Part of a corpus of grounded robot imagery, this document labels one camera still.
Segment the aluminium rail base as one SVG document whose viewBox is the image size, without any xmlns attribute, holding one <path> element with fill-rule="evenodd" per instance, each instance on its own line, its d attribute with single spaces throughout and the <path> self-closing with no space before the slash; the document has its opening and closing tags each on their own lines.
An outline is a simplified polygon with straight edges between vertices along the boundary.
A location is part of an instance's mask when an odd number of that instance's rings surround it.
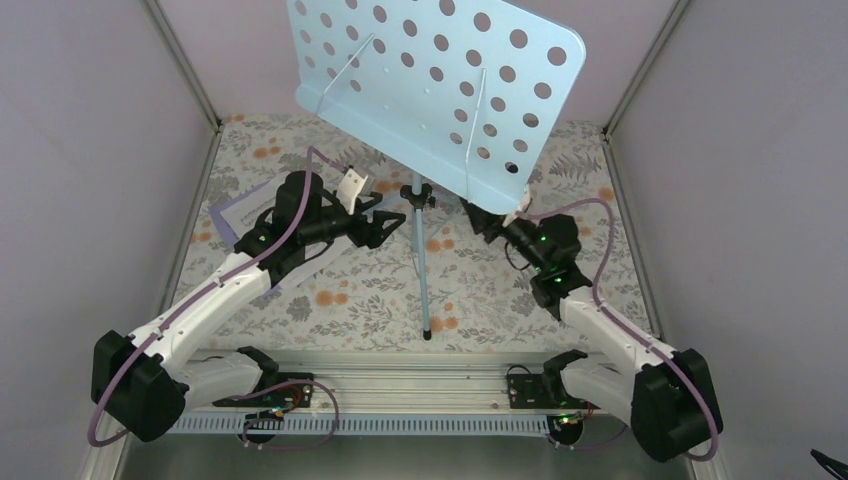
<svg viewBox="0 0 848 480">
<path fill-rule="evenodd" d="M 235 351 L 202 350 L 189 363 L 196 365 Z M 498 414 L 544 415 L 549 432 L 540 438 L 562 451 L 583 455 L 600 452 L 610 457 L 626 450 L 641 468 L 665 464 L 690 467 L 687 456 L 666 462 L 651 459 L 632 432 L 614 416 L 588 403 L 587 409 L 511 409 L 506 375 L 510 372 L 543 374 L 544 364 L 557 356 L 550 352 L 461 353 L 461 352 L 329 352 L 268 351 L 279 373 L 312 373 L 314 381 L 293 380 L 289 386 L 311 384 L 310 408 L 280 407 L 218 408 L 212 404 L 196 412 L 236 412 L 254 415 L 255 420 L 236 434 L 241 440 L 269 444 L 277 434 L 248 433 L 263 418 L 281 419 L 292 413 L 341 414 Z"/>
</svg>

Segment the floral patterned mat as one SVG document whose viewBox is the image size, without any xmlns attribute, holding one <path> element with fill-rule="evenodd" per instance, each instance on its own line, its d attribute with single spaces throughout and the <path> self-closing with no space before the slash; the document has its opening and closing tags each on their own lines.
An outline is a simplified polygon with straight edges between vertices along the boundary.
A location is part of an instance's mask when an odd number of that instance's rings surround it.
<svg viewBox="0 0 848 480">
<path fill-rule="evenodd" d="M 412 179 L 400 163 L 310 114 L 234 115 L 222 138 L 181 270 L 187 295 L 231 251 L 215 208 L 305 164 L 329 187 L 339 164 L 371 171 L 385 208 L 408 213 L 400 188 Z M 531 211 L 566 207 L 578 226 L 580 270 L 599 275 L 601 297 L 642 329 L 649 314 L 616 203 L 598 126 L 565 121 L 550 133 L 530 178 Z M 425 254 L 407 221 L 380 248 L 337 242 L 328 265 L 299 285 L 251 301 L 202 341 L 207 350 L 392 352 L 559 352 L 583 347 L 585 335 L 537 306 L 526 261 L 502 240 L 475 235 L 455 198 L 437 189 L 424 214 Z"/>
</svg>

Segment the black object at corner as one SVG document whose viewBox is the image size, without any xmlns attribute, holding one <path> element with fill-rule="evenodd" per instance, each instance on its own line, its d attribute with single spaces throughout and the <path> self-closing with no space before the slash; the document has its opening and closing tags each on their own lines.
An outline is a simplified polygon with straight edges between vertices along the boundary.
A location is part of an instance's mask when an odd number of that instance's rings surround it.
<svg viewBox="0 0 848 480">
<path fill-rule="evenodd" d="M 816 463 L 836 480 L 847 480 L 848 465 L 836 460 L 816 449 L 810 450 L 810 455 Z"/>
</svg>

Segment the black mounting plate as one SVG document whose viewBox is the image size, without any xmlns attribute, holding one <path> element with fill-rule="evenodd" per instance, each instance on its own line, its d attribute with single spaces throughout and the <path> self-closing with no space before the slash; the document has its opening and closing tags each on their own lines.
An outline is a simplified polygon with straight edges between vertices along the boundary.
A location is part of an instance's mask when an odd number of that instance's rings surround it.
<svg viewBox="0 0 848 480">
<path fill-rule="evenodd" d="M 270 381 L 269 386 L 277 385 L 279 383 L 291 382 L 293 380 L 314 381 L 315 376 L 312 373 L 282 372 L 277 374 L 277 378 L 275 380 Z M 314 388 L 315 387 L 313 387 L 311 384 L 298 384 L 285 388 L 278 387 L 275 390 L 265 393 L 259 397 L 242 400 L 222 399 L 213 402 L 212 405 L 218 408 L 310 408 Z"/>
<path fill-rule="evenodd" d="M 547 374 L 510 372 L 506 375 L 511 409 L 568 410 L 587 409 L 588 403 L 569 395 L 561 379 Z"/>
</svg>

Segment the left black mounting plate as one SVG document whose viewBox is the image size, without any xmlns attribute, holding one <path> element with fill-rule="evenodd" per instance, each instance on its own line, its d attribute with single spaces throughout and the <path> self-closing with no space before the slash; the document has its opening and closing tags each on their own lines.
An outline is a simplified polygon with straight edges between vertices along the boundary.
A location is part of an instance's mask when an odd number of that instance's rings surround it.
<svg viewBox="0 0 848 480">
<path fill-rule="evenodd" d="M 293 380 L 314 381 L 315 376 L 312 373 L 282 372 L 277 374 L 277 378 L 275 380 L 270 381 L 269 386 L 277 385 L 279 383 L 291 382 Z M 222 399 L 213 402 L 212 405 L 218 408 L 310 408 L 314 388 L 315 387 L 313 387 L 311 384 L 298 384 L 285 388 L 278 387 L 275 390 L 265 393 L 259 397 L 242 400 Z"/>
</svg>

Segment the light blue music stand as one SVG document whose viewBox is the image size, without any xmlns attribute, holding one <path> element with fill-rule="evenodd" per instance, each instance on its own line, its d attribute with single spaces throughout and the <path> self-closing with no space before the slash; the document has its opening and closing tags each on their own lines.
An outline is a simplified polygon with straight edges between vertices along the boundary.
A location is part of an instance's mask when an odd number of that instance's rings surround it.
<svg viewBox="0 0 848 480">
<path fill-rule="evenodd" d="M 506 1 L 291 1 L 295 98 L 493 214 L 519 205 L 585 64 L 573 29 Z"/>
</svg>

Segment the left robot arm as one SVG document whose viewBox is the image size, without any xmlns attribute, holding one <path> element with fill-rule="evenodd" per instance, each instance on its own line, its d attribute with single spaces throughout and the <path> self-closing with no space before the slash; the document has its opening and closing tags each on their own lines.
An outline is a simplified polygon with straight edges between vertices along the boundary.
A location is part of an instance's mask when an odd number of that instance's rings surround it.
<svg viewBox="0 0 848 480">
<path fill-rule="evenodd" d="M 359 178 L 348 172 L 334 191 L 321 177 L 288 174 L 274 203 L 263 210 L 234 250 L 204 283 L 133 332 L 109 331 L 93 351 L 91 398 L 95 412 L 87 440 L 105 447 L 131 433 L 156 440 L 196 407 L 218 401 L 270 402 L 289 387 L 277 363 L 255 347 L 190 365 L 201 344 L 245 305 L 318 260 L 308 247 L 330 248 L 337 239 L 354 247 L 380 247 L 406 220 L 378 209 L 381 194 L 362 200 Z"/>
</svg>

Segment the white sheet music page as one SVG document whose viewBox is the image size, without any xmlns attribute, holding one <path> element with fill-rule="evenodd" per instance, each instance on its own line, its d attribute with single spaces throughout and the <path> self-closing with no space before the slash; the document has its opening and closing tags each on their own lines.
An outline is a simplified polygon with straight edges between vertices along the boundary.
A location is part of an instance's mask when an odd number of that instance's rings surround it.
<svg viewBox="0 0 848 480">
<path fill-rule="evenodd" d="M 277 189 L 274 206 L 260 214 L 254 227 L 241 237 L 233 249 L 257 256 L 273 245 L 294 219 L 301 194 L 301 185 L 282 183 Z M 259 263 L 270 273 L 273 291 L 297 286 L 353 246 L 346 237 L 336 239 L 333 244 L 327 242 L 330 233 L 328 207 L 344 210 L 332 192 L 321 183 L 313 182 L 307 207 L 296 230 L 285 244 Z"/>
</svg>

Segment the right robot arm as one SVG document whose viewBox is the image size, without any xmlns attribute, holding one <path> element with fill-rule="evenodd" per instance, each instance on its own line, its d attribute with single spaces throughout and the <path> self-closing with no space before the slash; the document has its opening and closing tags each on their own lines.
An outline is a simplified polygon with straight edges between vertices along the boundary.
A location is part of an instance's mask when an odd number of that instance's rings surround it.
<svg viewBox="0 0 848 480">
<path fill-rule="evenodd" d="M 541 391 L 555 407 L 582 400 L 621 421 L 642 450 L 666 462 L 680 455 L 709 461 L 723 420 L 706 359 L 677 350 L 625 319 L 603 301 L 598 281 L 577 265 L 581 251 L 576 220 L 562 213 L 537 221 L 509 219 L 463 201 L 474 233 L 513 247 L 533 268 L 537 305 L 575 328 L 610 365 L 579 350 L 549 359 Z"/>
</svg>

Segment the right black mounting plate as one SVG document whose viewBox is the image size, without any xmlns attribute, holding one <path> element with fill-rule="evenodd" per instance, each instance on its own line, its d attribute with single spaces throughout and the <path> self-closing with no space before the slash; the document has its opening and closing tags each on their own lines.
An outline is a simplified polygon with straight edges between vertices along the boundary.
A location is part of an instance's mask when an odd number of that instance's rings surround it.
<svg viewBox="0 0 848 480">
<path fill-rule="evenodd" d="M 568 410 L 587 409 L 588 403 L 569 395 L 561 379 L 547 374 L 510 372 L 506 375 L 511 409 Z"/>
</svg>

